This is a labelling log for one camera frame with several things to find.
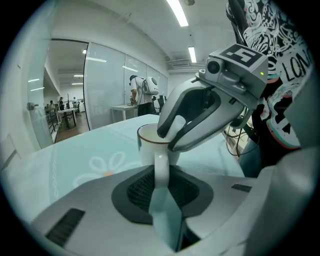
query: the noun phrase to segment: black mesh grille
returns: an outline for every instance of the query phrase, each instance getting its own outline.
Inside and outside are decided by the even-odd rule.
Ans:
[[[76,229],[85,212],[79,209],[70,209],[45,236],[58,246],[63,247]]]
[[[132,183],[126,191],[129,201],[147,213],[149,212],[152,193],[155,189],[154,177],[155,171],[150,171]]]
[[[180,209],[196,199],[200,192],[198,186],[174,172],[170,172],[168,188]]]

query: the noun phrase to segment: white table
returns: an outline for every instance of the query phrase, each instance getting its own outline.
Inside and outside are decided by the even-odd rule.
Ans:
[[[77,186],[110,172],[140,167],[137,129],[158,120],[159,116],[152,114],[131,118],[87,131],[18,160],[0,172],[11,206],[30,223]],[[177,165],[193,172],[244,176],[221,133],[181,153]]]
[[[74,126],[77,126],[76,123],[77,123],[77,119],[76,119],[76,108],[69,108],[69,109],[65,109],[65,110],[59,110],[59,111],[56,111],[56,117],[57,117],[57,120],[58,120],[58,123],[59,125],[61,124],[62,120],[61,120],[61,116],[63,116],[65,113],[68,113],[68,112],[72,112],[72,117],[73,117],[73,122],[74,122]],[[66,124],[66,127],[67,128],[70,128],[69,127],[69,122],[67,119],[65,119],[65,124]]]
[[[116,121],[114,111],[121,111],[123,120],[127,120],[126,111],[133,110],[133,116],[136,117],[135,110],[137,108],[138,108],[138,106],[131,106],[131,105],[130,106],[128,106],[128,105],[112,106],[111,107],[112,122],[114,123]]]

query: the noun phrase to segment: ceiling light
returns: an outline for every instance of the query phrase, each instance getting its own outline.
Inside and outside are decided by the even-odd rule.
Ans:
[[[170,5],[181,27],[188,26],[188,21],[179,0],[166,0]]]
[[[190,53],[190,57],[191,57],[191,62],[192,63],[196,63],[196,53],[195,53],[195,48],[194,47],[188,47],[189,49],[189,53]]]
[[[30,90],[30,92],[32,91],[36,91],[36,90],[40,90],[40,89],[43,89],[44,87],[41,87],[41,88],[37,88],[37,89],[33,89],[33,90]]]
[[[91,61],[96,61],[96,62],[107,62],[104,59],[100,59],[100,58],[91,58],[91,57],[86,57],[87,60],[91,60]]]
[[[32,80],[29,80],[28,83],[34,82],[34,81],[39,81],[39,80],[40,80],[39,78],[37,78],[37,79],[32,79]]]
[[[131,70],[131,71],[134,71],[134,72],[139,72],[138,70],[135,70],[133,68],[130,68],[130,67],[127,67],[127,66],[122,66],[123,68],[125,68],[126,70]]]

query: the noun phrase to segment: office room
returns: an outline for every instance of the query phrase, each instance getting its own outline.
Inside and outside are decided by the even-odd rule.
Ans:
[[[319,90],[276,2],[29,8],[0,67],[0,184],[27,251],[259,255],[291,234],[318,181]]]

